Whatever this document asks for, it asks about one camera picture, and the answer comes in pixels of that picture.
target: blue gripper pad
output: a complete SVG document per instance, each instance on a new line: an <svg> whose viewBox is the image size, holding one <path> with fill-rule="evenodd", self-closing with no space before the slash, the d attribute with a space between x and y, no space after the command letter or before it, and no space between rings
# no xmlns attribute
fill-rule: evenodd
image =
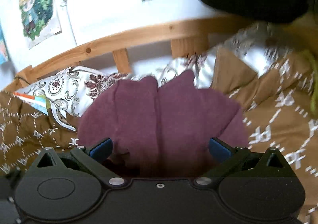
<svg viewBox="0 0 318 224"><path fill-rule="evenodd" d="M111 154L112 140L108 138L95 148L91 149L88 155L98 163L102 164Z"/></svg>
<svg viewBox="0 0 318 224"><path fill-rule="evenodd" d="M209 152L219 163L229 159L233 153L232 148L225 147L218 139L211 138L209 141Z"/></svg>

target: purple cloth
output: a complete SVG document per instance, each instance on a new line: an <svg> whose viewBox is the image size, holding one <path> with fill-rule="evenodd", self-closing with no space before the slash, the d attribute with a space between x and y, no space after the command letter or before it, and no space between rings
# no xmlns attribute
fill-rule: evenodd
<svg viewBox="0 0 318 224"><path fill-rule="evenodd" d="M239 104L196 89L193 80L187 70L160 88L153 77L118 81L81 117L78 144L111 138L114 164L139 169L140 176L200 176L215 165L210 138L241 147L248 137Z"/></svg>

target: brown blanket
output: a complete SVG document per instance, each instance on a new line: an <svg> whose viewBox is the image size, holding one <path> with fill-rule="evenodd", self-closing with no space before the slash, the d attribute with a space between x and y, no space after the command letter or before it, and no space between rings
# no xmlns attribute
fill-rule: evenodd
<svg viewBox="0 0 318 224"><path fill-rule="evenodd" d="M67 152L75 146L76 133L60 126L48 112L50 116L11 93L0 92L0 175L14 167L27 170L45 147Z"/></svg>
<svg viewBox="0 0 318 224"><path fill-rule="evenodd" d="M253 152L280 149L306 191L302 221L310 213L317 217L318 121L310 111L314 74L307 59L291 53L258 78L231 51L220 48L212 88L242 105Z"/></svg>

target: wooden post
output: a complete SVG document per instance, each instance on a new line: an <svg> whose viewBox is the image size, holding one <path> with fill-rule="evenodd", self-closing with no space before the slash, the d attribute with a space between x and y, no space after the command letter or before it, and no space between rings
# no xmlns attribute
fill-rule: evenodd
<svg viewBox="0 0 318 224"><path fill-rule="evenodd" d="M117 70L120 73L131 73L131 67L128 60L127 49L120 49L112 52Z"/></svg>
<svg viewBox="0 0 318 224"><path fill-rule="evenodd" d="M172 57L190 57L209 49L208 36L194 36L171 40Z"/></svg>

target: wooden bed frame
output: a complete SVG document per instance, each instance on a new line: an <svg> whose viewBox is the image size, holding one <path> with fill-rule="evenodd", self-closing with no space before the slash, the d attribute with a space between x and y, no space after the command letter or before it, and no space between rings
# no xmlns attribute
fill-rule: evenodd
<svg viewBox="0 0 318 224"><path fill-rule="evenodd" d="M283 28L296 35L318 55L318 27L308 26L307 21L308 17L304 17ZM112 52L118 72L129 73L131 67L127 48L147 43L170 41L173 58L200 54L209 48L208 34L235 34L251 23L251 20L239 16L219 15L208 19L183 20L124 31L75 47L34 68L28 66L17 73L17 78L4 90L14 92L56 70L81 65L82 61L108 52Z"/></svg>

